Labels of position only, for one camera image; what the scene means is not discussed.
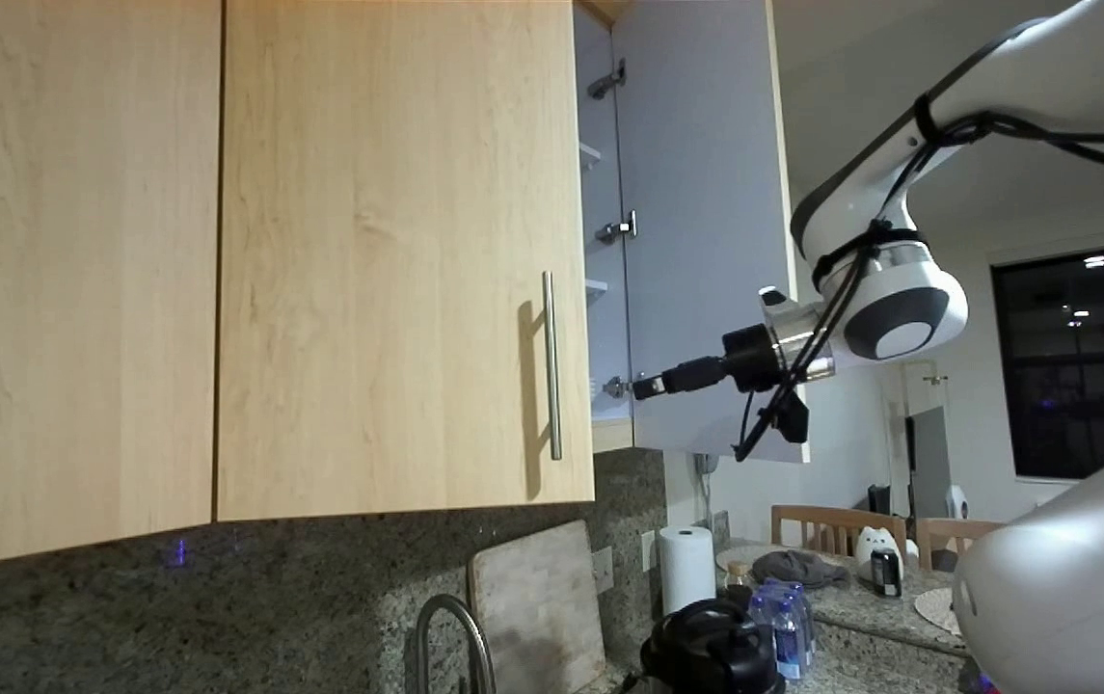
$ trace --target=gray cloth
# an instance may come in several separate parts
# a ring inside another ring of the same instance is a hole
[[[753,578],[762,584],[766,578],[794,580],[804,584],[806,590],[826,588],[827,585],[847,584],[849,572],[821,560],[816,554],[781,551],[764,554],[753,562]]]

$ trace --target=dark window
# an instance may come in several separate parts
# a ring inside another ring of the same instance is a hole
[[[1015,471],[1104,467],[1104,250],[994,268]]]

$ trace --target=chair back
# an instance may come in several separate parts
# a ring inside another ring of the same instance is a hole
[[[907,558],[907,523],[899,516],[873,514],[854,509],[832,509],[829,506],[771,506],[771,541],[776,545],[782,541],[782,524],[799,522],[799,537],[806,549],[818,553],[843,554],[850,557],[856,551],[860,531],[868,527],[883,527],[894,535],[894,545],[903,558]]]
[[[978,522],[970,519],[916,519],[916,544],[921,547],[921,568],[933,568],[934,537],[954,541],[958,556],[966,553],[970,542],[980,540],[989,532],[1005,527],[1002,522]]]

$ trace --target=open cabinet door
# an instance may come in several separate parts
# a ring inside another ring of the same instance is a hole
[[[620,194],[640,220],[626,248],[635,374],[722,353],[725,332],[762,321],[760,288],[795,291],[772,35],[754,0],[635,3],[613,29]],[[731,456],[744,403],[731,378],[641,401],[636,445]],[[777,431],[754,456],[803,460]]]

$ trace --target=faucet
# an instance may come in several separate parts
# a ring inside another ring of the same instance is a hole
[[[423,610],[418,611],[418,620],[415,620],[415,694],[428,694],[431,666],[427,654],[428,627],[432,624],[432,616],[442,609],[458,618],[470,637],[470,664],[476,671],[480,694],[496,694],[496,672],[491,663],[491,649],[487,647],[487,637],[470,613],[470,607],[445,592],[432,596],[427,602],[423,602]]]

